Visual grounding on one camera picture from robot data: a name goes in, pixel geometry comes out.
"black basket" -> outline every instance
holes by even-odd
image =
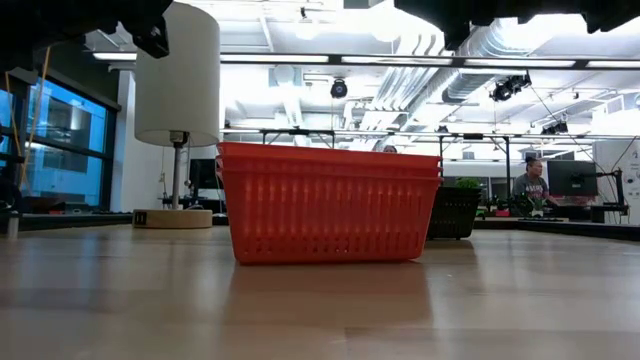
[[[480,189],[440,187],[433,204],[428,239],[462,239],[471,236]]]

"computer monitor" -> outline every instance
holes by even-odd
[[[189,180],[198,189],[224,189],[222,180],[216,175],[215,159],[191,159]]]
[[[549,194],[553,196],[598,196],[596,164],[588,161],[547,162]]]

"white lampshade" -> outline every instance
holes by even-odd
[[[220,138],[220,27],[211,15],[174,2],[165,12],[169,56],[138,50],[136,139],[172,146],[170,131],[190,133],[190,146]]]

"lamp base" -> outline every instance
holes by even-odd
[[[211,210],[134,210],[133,227],[146,229],[206,229],[212,227]]]

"gray shirt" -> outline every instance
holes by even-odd
[[[527,174],[518,176],[513,183],[513,196],[527,194],[530,199],[544,199],[549,193],[547,182],[543,178],[531,179]]]

